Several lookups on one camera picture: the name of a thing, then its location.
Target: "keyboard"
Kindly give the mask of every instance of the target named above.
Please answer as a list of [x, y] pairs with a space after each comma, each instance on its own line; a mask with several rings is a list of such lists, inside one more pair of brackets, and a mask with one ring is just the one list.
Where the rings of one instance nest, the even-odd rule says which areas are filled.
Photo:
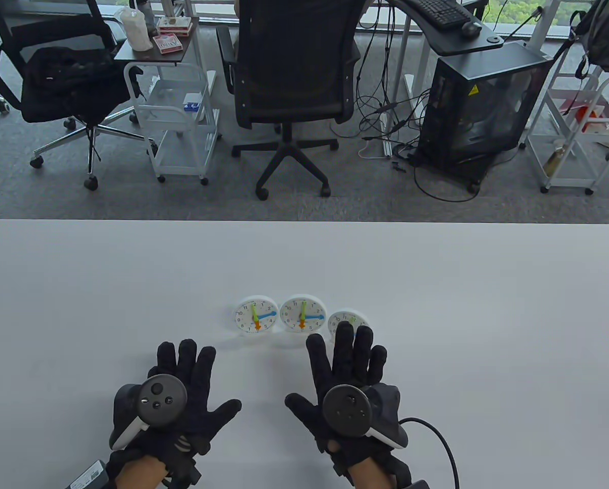
[[439, 31], [459, 28], [472, 20], [454, 0], [405, 0]]

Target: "floor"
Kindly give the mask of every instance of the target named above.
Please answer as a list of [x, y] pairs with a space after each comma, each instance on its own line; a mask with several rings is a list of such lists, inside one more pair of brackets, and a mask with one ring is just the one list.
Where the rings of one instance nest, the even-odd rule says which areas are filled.
[[[358, 35], [363, 51], [369, 37]], [[202, 29], [205, 63], [221, 74], [221, 64], [212, 28]], [[419, 38], [409, 41], [405, 72], [414, 72]], [[390, 70], [395, 71], [398, 40], [391, 54]], [[361, 79], [361, 93], [374, 89], [383, 65], [383, 38], [377, 38]], [[554, 52], [557, 45], [549, 45]], [[581, 53], [570, 54], [575, 67]], [[4, 78], [19, 90], [14, 68], [4, 63]], [[432, 74], [428, 74], [430, 83]], [[405, 98], [404, 89], [400, 98]], [[44, 156], [44, 168], [28, 165], [35, 147], [64, 133], [60, 122], [27, 124], [17, 111], [0, 116], [0, 219], [217, 219], [278, 221], [435, 221], [435, 222], [586, 222], [609, 223], [609, 175], [599, 191], [584, 196], [580, 189], [557, 189], [542, 195], [531, 163], [524, 152], [503, 154], [514, 158], [493, 168], [477, 198], [467, 203], [445, 203], [425, 196], [416, 187], [411, 169], [393, 170], [388, 159], [362, 159], [357, 152], [365, 142], [360, 138], [340, 140], [340, 149], [308, 150], [311, 159], [327, 173], [332, 197], [319, 198], [319, 184], [293, 161], [287, 160], [267, 184], [270, 197], [259, 202], [254, 181], [270, 158], [267, 153], [230, 156], [237, 142], [275, 138], [272, 126], [256, 124], [252, 131], [237, 126], [233, 98], [226, 91], [223, 77], [217, 79], [213, 104], [221, 109], [219, 130], [223, 139], [216, 145], [210, 184], [200, 186], [195, 177], [169, 176], [164, 184], [156, 181], [142, 144], [103, 135], [99, 138], [96, 173], [100, 187], [94, 193], [83, 188], [87, 142], [81, 140]], [[399, 110], [405, 115], [403, 104]], [[358, 115], [335, 131], [352, 134]], [[127, 119], [114, 126], [134, 130]], [[331, 137], [329, 123], [299, 124], [295, 137]], [[408, 139], [409, 133], [400, 135]], [[379, 156], [380, 144], [372, 142], [365, 155]], [[593, 148], [600, 156], [601, 149]], [[438, 175], [418, 170], [418, 180], [429, 192], [449, 199], [465, 198], [465, 189]]]

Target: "clock face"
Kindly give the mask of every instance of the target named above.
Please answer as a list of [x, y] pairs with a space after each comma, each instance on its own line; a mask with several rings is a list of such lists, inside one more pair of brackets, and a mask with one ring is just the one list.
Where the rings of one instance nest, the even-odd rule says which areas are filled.
[[245, 333], [261, 333], [275, 324], [278, 307], [264, 295], [246, 297], [234, 310], [234, 323]]
[[348, 321], [352, 325], [355, 334], [356, 328], [362, 326], [362, 324], [365, 326], [370, 326], [365, 315], [361, 314], [361, 312], [355, 311], [354, 309], [342, 309], [332, 314], [327, 321], [327, 328], [332, 335], [332, 341], [334, 341], [334, 337], [337, 334], [339, 323], [343, 321]]
[[294, 295], [280, 308], [280, 319], [286, 329], [295, 333], [311, 333], [327, 321], [327, 309], [313, 295]]

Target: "hand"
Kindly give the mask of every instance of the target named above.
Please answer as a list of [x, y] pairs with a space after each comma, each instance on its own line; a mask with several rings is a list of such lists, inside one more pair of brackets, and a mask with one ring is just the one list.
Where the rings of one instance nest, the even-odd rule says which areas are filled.
[[321, 410], [323, 398], [336, 385], [364, 387], [381, 381], [386, 349], [381, 345], [372, 347], [372, 329], [360, 326], [354, 338], [354, 329], [350, 323], [344, 321], [339, 324], [331, 367], [322, 336], [310, 335], [307, 338], [307, 350], [318, 405], [311, 404], [296, 393], [286, 396], [284, 403], [316, 438], [320, 452], [325, 450], [331, 454], [337, 472], [340, 470], [342, 473], [367, 458], [383, 458], [388, 455], [393, 448], [375, 438], [351, 438], [335, 433], [328, 426]]
[[231, 399], [218, 406], [213, 412], [207, 410], [210, 377], [216, 349], [205, 346], [197, 359], [197, 345], [193, 340], [183, 340], [178, 348], [173, 343], [164, 342], [157, 349], [157, 365], [148, 372], [148, 377], [158, 373], [174, 375], [187, 390], [187, 404], [176, 422], [164, 428], [149, 428], [146, 434], [152, 438], [162, 438], [165, 445], [172, 443], [178, 450], [190, 454], [204, 455], [209, 451], [209, 442], [241, 410], [241, 401]]

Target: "chair base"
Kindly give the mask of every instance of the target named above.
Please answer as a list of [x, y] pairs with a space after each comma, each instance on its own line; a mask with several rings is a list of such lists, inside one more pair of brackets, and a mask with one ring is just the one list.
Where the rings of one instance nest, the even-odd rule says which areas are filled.
[[314, 177], [316, 177], [323, 184], [320, 189], [321, 197], [330, 197], [332, 191], [329, 188], [327, 176], [325, 173], [321, 172], [316, 165], [314, 165], [306, 154], [302, 152], [302, 149], [329, 146], [332, 151], [335, 151], [339, 148], [339, 141], [335, 139], [294, 141], [292, 139], [293, 124], [291, 123], [282, 124], [281, 132], [282, 140], [280, 142], [240, 144], [232, 147], [232, 156], [235, 157], [240, 156], [242, 151], [275, 151], [274, 156], [270, 160], [270, 163], [268, 163], [268, 166], [263, 171], [262, 176], [257, 181], [255, 186], [255, 194], [259, 200], [266, 200], [268, 198], [268, 189], [265, 189], [263, 186], [277, 167], [282, 163], [282, 160], [284, 160], [284, 158], [287, 156], [290, 156], [295, 161], [300, 163], [300, 165], [302, 165], [307, 172], [314, 175]]
[[50, 151], [51, 149], [55, 149], [57, 147], [63, 146], [72, 141], [79, 140], [80, 138], [86, 137], [86, 138], [88, 138], [90, 148], [88, 151], [88, 177], [83, 182], [83, 186], [86, 189], [88, 189], [89, 191], [95, 191], [97, 188], [99, 188], [99, 181], [98, 181], [96, 175], [94, 175], [95, 157], [97, 159], [99, 159], [99, 161], [100, 161], [100, 156], [97, 153], [97, 150], [95, 147], [96, 137], [100, 133], [103, 133], [103, 134], [109, 134], [109, 135], [116, 135], [117, 137], [120, 137], [120, 138], [127, 138], [127, 139], [132, 139], [135, 141], [144, 141], [143, 135], [135, 134], [134, 132], [123, 131], [121, 129], [116, 129], [116, 128], [109, 127], [106, 125], [107, 123], [111, 123], [113, 121], [116, 121], [117, 119], [121, 119], [121, 117], [123, 117], [123, 116], [127, 116], [133, 110], [134, 110], [134, 107], [129, 107], [127, 109], [123, 109], [118, 112], [115, 112], [114, 114], [110, 114], [109, 116], [107, 116], [104, 119], [103, 124], [98, 124], [97, 126], [94, 126], [94, 127], [86, 127], [83, 123], [78, 121], [79, 124], [81, 124], [83, 127], [73, 130], [70, 133], [67, 133], [66, 135], [64, 135], [63, 137], [58, 138], [55, 141], [51, 141], [50, 143], [45, 144], [44, 146], [36, 149], [33, 152], [33, 158], [31, 158], [30, 165], [36, 169], [42, 168], [42, 164], [44, 163], [44, 159], [42, 158], [43, 153], [46, 153], [47, 151]]

